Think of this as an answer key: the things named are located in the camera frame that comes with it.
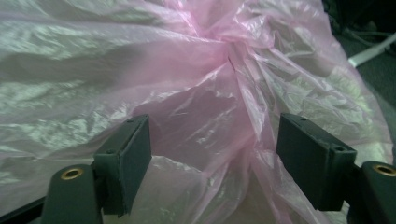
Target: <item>crumpled plastic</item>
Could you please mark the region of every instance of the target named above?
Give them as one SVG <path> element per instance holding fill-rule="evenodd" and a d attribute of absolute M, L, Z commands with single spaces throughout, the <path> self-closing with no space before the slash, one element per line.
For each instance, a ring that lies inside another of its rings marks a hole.
<path fill-rule="evenodd" d="M 0 216 L 140 114 L 153 159 L 131 215 L 106 222 L 344 223 L 275 154 L 281 112 L 357 149 L 357 164 L 392 161 L 320 0 L 9 0 L 0 18 Z"/>

